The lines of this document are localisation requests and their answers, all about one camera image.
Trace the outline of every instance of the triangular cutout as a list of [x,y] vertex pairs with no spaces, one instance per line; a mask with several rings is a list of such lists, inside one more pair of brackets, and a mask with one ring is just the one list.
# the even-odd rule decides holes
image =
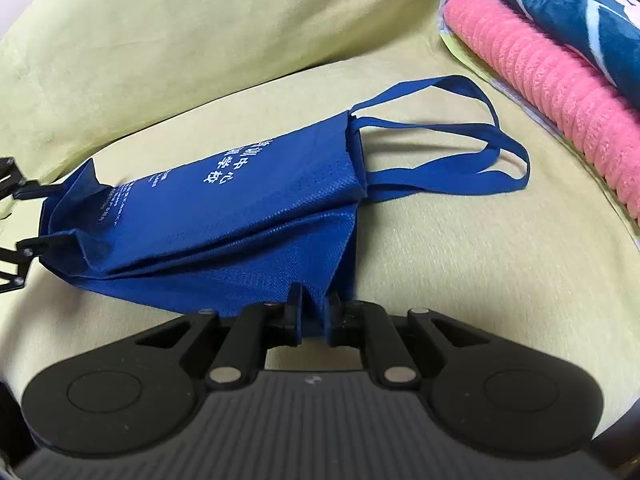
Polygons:
[[487,338],[473,332],[468,332],[464,328],[445,319],[433,319],[432,321],[434,326],[442,332],[442,335],[446,337],[453,346],[458,348],[483,345],[489,342]]
[[155,348],[172,348],[178,341],[180,341],[180,339],[182,339],[190,328],[191,323],[183,321],[182,323],[177,323],[167,327],[165,330],[148,335],[145,338],[136,341],[136,344],[142,346],[153,346]]

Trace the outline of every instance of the chinese characters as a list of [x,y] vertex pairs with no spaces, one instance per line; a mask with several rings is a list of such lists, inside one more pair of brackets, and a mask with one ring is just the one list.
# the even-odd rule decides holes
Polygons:
[[[211,171],[203,180],[203,182],[206,184],[224,184],[229,180],[232,180],[234,177],[234,172],[237,172],[245,164],[248,164],[251,157],[258,155],[258,153],[260,153],[265,146],[268,146],[272,142],[273,139],[263,140],[262,142],[252,144],[251,146],[243,146],[242,148],[234,148],[232,150],[229,150],[223,155],[222,160],[217,163],[218,168],[215,171]],[[238,154],[240,155],[239,160],[234,162],[233,155]],[[224,174],[223,171],[219,171],[224,170],[231,165],[233,165],[234,171],[228,171],[227,174]]]

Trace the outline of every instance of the blue patterned fabric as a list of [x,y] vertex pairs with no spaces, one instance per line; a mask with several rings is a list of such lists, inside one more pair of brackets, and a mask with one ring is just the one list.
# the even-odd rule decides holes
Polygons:
[[640,108],[640,3],[636,0],[504,0],[581,53]]
[[[428,86],[485,102],[494,124],[401,124],[354,112]],[[418,168],[367,173],[360,128],[428,128],[487,142],[484,150]],[[508,150],[527,163],[521,178],[487,170]],[[522,145],[469,79],[400,83],[351,110],[301,130],[204,158],[117,187],[98,183],[89,160],[47,198],[42,237],[71,235],[40,261],[63,280],[135,303],[233,316],[246,304],[286,299],[302,282],[312,297],[308,328],[321,327],[329,290],[351,296],[356,210],[421,190],[491,194],[529,179]]]

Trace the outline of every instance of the ribbed rubber surface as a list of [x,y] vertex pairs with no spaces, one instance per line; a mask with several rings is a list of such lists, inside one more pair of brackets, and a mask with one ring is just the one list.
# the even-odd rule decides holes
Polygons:
[[22,480],[604,480],[584,453],[536,462],[481,454],[437,427],[418,397],[364,371],[271,372],[211,395],[178,436],[145,452],[82,460],[41,450]]

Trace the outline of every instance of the folded cloth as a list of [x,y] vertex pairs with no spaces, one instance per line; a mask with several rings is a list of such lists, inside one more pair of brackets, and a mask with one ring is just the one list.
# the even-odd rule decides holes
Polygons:
[[553,120],[634,219],[640,212],[640,112],[581,56],[500,0],[450,0],[447,25]]
[[558,43],[577,50],[640,108],[640,3],[635,0],[503,0]]

